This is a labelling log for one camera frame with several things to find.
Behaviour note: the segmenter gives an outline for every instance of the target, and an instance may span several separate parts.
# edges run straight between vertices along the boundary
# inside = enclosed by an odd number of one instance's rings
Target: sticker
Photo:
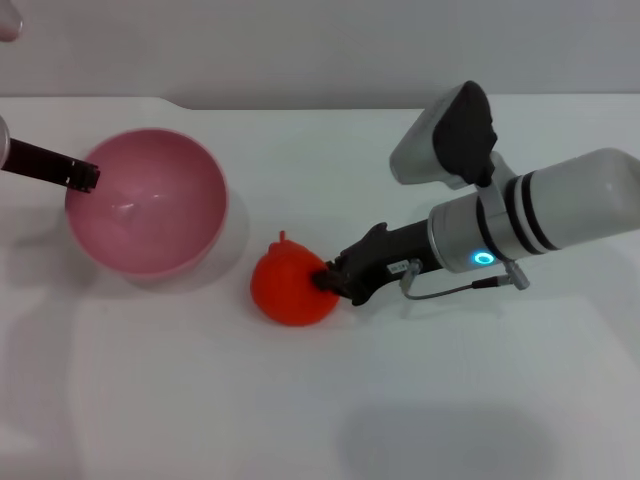
[[[389,273],[391,273],[391,275],[406,272],[408,268],[409,260],[402,260],[401,262],[391,263],[387,265],[387,270],[389,270]]]

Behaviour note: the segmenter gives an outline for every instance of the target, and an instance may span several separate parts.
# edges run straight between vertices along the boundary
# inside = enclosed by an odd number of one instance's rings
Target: gray cable
[[[402,294],[409,300],[429,300],[431,298],[444,297],[445,295],[451,295],[452,293],[463,292],[465,290],[488,288],[488,287],[502,287],[504,285],[512,285],[513,282],[509,275],[498,275],[495,277],[487,277],[480,280],[476,280],[469,285],[463,285],[461,287],[452,288],[451,290],[443,290],[442,292],[430,293],[428,295],[411,295],[411,285],[416,277],[422,270],[422,262],[417,258],[414,258],[409,262],[407,270],[404,272],[402,279],[400,280],[400,290]]]
[[[471,284],[463,285],[462,287],[452,288],[451,290],[444,290],[442,292],[430,293],[429,295],[411,295],[409,292],[402,290],[402,294],[409,300],[429,300],[430,298],[444,297],[445,295],[451,295],[452,293],[462,292],[464,290],[471,290],[473,288]]]

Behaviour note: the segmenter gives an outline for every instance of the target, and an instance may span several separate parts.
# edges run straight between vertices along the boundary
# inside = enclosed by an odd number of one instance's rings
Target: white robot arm
[[[607,148],[519,176],[493,151],[491,123],[486,95],[473,82],[425,110],[391,154],[393,175],[403,184],[441,181],[476,191],[399,230],[375,226],[328,262],[315,284],[354,305],[396,280],[409,298],[508,284],[524,290],[529,281],[518,259],[640,228],[639,160]],[[408,293],[418,274],[499,263],[505,275],[423,297]]]

